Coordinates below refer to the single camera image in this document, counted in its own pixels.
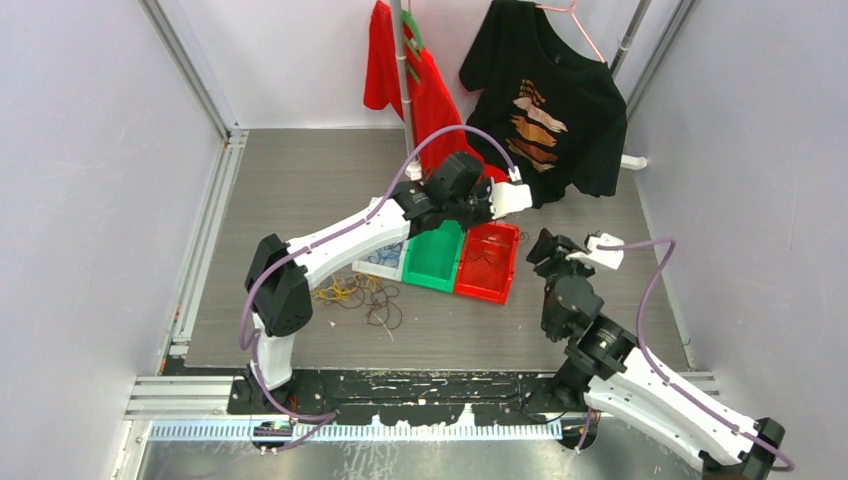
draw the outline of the graphic print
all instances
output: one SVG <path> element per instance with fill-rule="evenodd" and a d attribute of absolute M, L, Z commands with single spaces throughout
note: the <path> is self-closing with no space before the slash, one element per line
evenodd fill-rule
<path fill-rule="evenodd" d="M 545 101 L 532 81 L 522 79 L 518 98 L 512 103 L 523 112 L 510 117 L 517 135 L 506 139 L 509 149 L 530 160 L 539 172 L 554 168 L 557 161 L 557 156 L 546 151 L 545 147 L 556 146 L 556 137 L 568 132 L 565 123 L 541 108 Z"/>

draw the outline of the t-shirt sleeve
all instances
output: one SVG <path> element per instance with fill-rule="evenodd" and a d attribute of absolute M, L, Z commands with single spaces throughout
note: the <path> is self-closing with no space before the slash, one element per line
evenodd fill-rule
<path fill-rule="evenodd" d="M 472 92 L 486 88 L 504 41 L 504 14 L 509 3 L 516 0 L 492 0 L 489 11 L 480 25 L 480 30 L 459 69 L 459 80 L 466 90 Z"/>
<path fill-rule="evenodd" d="M 592 142 L 572 173 L 572 183 L 581 193 L 595 197 L 615 195 L 626 135 L 627 115 L 622 113 Z"/>

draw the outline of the green bin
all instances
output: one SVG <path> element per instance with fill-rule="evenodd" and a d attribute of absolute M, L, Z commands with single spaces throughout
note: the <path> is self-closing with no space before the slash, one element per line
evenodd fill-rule
<path fill-rule="evenodd" d="M 465 233 L 459 223 L 447 220 L 436 230 L 415 236 L 407 245 L 403 282 L 453 292 Z"/>

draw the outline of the red t-shirt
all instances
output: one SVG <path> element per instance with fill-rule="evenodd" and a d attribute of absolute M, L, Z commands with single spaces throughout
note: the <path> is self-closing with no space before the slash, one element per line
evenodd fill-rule
<path fill-rule="evenodd" d="M 412 38 L 411 32 L 406 28 L 404 34 L 407 38 Z M 417 145 L 442 127 L 461 124 L 462 119 L 430 53 L 421 49 L 419 60 L 408 47 L 405 48 L 406 62 L 418 74 L 420 80 L 416 82 L 409 72 L 406 73 L 409 98 L 412 100 L 410 108 L 413 138 Z M 374 11 L 371 13 L 364 103 L 372 110 L 382 110 L 391 104 L 398 116 L 403 118 L 392 32 L 392 9 L 380 0 L 374 5 Z M 448 132 L 430 142 L 421 151 L 421 169 L 425 176 L 441 165 L 448 155 L 457 151 L 468 152 L 483 162 L 482 156 L 468 145 L 464 131 Z M 507 180 L 503 171 L 485 163 L 483 174 L 494 178 L 496 182 Z"/>

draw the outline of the black plastic part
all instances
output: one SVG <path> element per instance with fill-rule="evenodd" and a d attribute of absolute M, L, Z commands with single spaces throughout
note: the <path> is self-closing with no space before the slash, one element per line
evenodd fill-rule
<path fill-rule="evenodd" d="M 483 164 L 466 152 L 449 155 L 424 182 L 424 191 L 436 204 L 445 205 L 452 199 L 464 199 L 483 175 Z"/>
<path fill-rule="evenodd" d="M 600 314 L 582 337 L 572 337 L 565 363 L 554 375 L 553 394 L 570 411 L 586 409 L 583 395 L 594 377 L 607 380 L 626 370 L 624 360 L 636 346 L 636 337 Z"/>
<path fill-rule="evenodd" d="M 264 400 L 249 369 L 242 375 L 233 382 L 227 413 L 279 413 Z M 272 394 L 297 413 L 335 411 L 339 425 L 370 425 L 376 414 L 385 425 L 452 424 L 466 405 L 477 425 L 532 425 L 543 423 L 538 414 L 563 411 L 551 382 L 539 372 L 295 370 L 285 388 Z"/>
<path fill-rule="evenodd" d="M 632 333 L 600 314 L 582 337 L 572 337 L 565 353 L 576 368 L 607 380 L 626 370 L 624 360 L 635 346 Z"/>
<path fill-rule="evenodd" d="M 435 230 L 447 219 L 447 214 L 433 203 L 418 182 L 398 183 L 392 199 L 403 209 L 403 218 L 409 221 L 407 238 Z"/>
<path fill-rule="evenodd" d="M 786 429 L 771 418 L 757 420 L 758 437 L 769 445 L 779 448 L 786 434 Z M 741 452 L 741 463 L 736 465 L 721 465 L 706 452 L 701 452 L 704 459 L 702 478 L 704 480 L 765 480 L 774 466 L 775 457 L 759 445 L 754 445 L 750 452 Z"/>
<path fill-rule="evenodd" d="M 276 234 L 263 238 L 256 247 L 244 282 L 245 288 L 250 291 L 256 279 L 268 267 L 288 254 L 288 244 L 284 244 Z M 291 335 L 312 318 L 312 296 L 305 273 L 305 267 L 299 267 L 294 260 L 290 260 L 259 287 L 252 307 L 265 324 L 268 336 Z"/>
<path fill-rule="evenodd" d="M 556 278 L 545 286 L 542 330 L 552 342 L 582 335 L 601 313 L 603 306 L 603 299 L 595 294 L 586 277 L 569 275 Z"/>
<path fill-rule="evenodd" d="M 570 359 L 557 370 L 551 388 L 553 395 L 562 403 L 565 410 L 585 411 L 586 402 L 583 394 L 589 390 L 592 377 L 589 373 L 577 368 Z"/>
<path fill-rule="evenodd" d="M 566 275 L 579 275 L 589 278 L 595 269 L 582 262 L 568 260 L 568 255 L 585 252 L 585 247 L 562 235 L 554 236 L 547 228 L 539 232 L 539 238 L 527 254 L 526 260 L 534 265 L 533 272 L 547 279 L 555 280 Z"/>

